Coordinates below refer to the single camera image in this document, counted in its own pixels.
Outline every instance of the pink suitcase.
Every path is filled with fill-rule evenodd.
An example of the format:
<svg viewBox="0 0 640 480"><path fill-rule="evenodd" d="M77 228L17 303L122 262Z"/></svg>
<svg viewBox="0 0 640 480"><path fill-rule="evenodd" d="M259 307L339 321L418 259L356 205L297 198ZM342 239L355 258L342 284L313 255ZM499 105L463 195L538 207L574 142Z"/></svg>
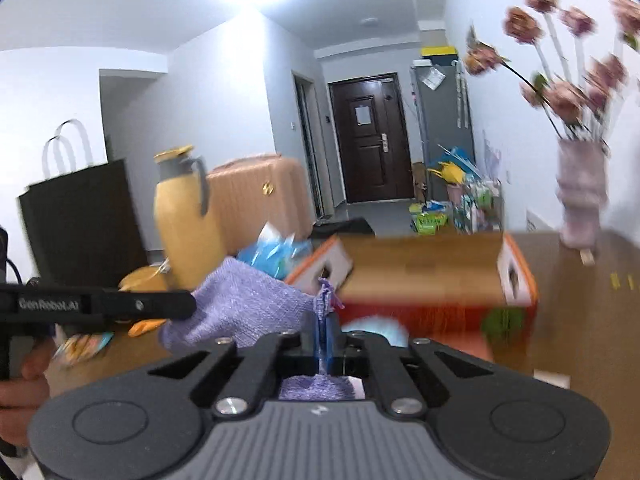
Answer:
<svg viewBox="0 0 640 480"><path fill-rule="evenodd" d="M207 179L228 254L255 243L267 222L284 237L295 234L304 240L311 234L305 170L294 158L241 158L213 169Z"/></svg>

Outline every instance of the black shopping bag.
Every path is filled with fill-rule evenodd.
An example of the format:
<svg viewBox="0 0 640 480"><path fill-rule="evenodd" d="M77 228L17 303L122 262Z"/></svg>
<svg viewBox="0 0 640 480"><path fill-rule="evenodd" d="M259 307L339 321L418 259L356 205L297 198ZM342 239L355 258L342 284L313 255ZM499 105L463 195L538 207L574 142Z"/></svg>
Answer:
<svg viewBox="0 0 640 480"><path fill-rule="evenodd" d="M66 124L81 134L88 164L84 170L75 171L71 145L61 135ZM49 178L50 147L63 171L61 145L67 150L71 173ZM19 199L42 283L115 288L132 270L146 266L124 161L93 166L88 137L78 120L58 127L42 158L47 180L29 186Z"/></svg>

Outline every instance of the flower vase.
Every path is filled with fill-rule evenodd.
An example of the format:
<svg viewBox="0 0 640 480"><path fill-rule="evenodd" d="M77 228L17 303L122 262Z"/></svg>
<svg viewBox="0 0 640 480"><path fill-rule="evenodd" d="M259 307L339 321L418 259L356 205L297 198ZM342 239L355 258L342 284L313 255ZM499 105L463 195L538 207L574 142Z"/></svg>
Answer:
<svg viewBox="0 0 640 480"><path fill-rule="evenodd" d="M595 247L607 203L606 156L601 142L559 140L558 199L564 206L560 239L572 249Z"/></svg>

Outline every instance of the gray handle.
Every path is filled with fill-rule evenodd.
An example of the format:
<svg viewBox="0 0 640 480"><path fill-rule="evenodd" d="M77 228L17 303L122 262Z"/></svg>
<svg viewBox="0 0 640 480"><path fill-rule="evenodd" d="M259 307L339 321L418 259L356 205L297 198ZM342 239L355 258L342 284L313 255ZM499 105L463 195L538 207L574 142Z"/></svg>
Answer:
<svg viewBox="0 0 640 480"><path fill-rule="evenodd" d="M57 141L53 144L53 157L56 159L56 166L58 167L58 171L60 174L63 174L65 171L65 163L62 160L62 153L60 153L60 147L58 142L62 142L66 148L66 154L69 156L69 171L73 172L76 170L76 158L74 157L74 150L71 146L71 142L69 142L65 137L51 137L44 145L44 149L42 150L42 172L44 173L44 177L49 180L51 178L51 171L49 170L49 145Z"/></svg>
<svg viewBox="0 0 640 480"><path fill-rule="evenodd" d="M204 216L209 211L209 183L207 182L207 168L205 167L204 159L201 156L190 159L190 163L195 165L198 170L198 177L200 179L200 214Z"/></svg>
<svg viewBox="0 0 640 480"><path fill-rule="evenodd" d="M57 127L56 134L53 137L51 137L44 145L44 150L42 152L42 171L44 172L44 175L46 178L50 178L50 175L51 175L49 171L49 160L47 155L49 155L49 151L48 151L49 145L54 140L58 140L59 142L62 142L65 145L66 151L69 156L70 170L71 171L76 170L76 159L73 155L73 148L71 147L71 143L61 135L62 128L66 124L72 124L78 130L78 133L80 135L80 139L82 142L82 147L84 148L84 158L86 160L87 166L89 167L94 164L94 158L91 153L91 146L89 145L89 137L87 136L86 128L84 127L84 124L82 124L78 119L69 119L68 121L63 122L62 124L60 124L60 126ZM58 147L57 143L55 143L53 146L54 146L53 155L54 155L54 158L56 159L56 165L58 166L58 171L62 174L63 168L64 168L64 163L62 161L62 154L60 153L60 148Z"/></svg>

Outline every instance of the dark brown door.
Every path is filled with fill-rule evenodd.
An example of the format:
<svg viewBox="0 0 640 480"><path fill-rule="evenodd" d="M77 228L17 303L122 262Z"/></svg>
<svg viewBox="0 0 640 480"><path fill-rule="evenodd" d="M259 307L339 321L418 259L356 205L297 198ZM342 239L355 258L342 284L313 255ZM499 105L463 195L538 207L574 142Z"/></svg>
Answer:
<svg viewBox="0 0 640 480"><path fill-rule="evenodd" d="M411 198L411 157L396 74L329 87L347 202Z"/></svg>

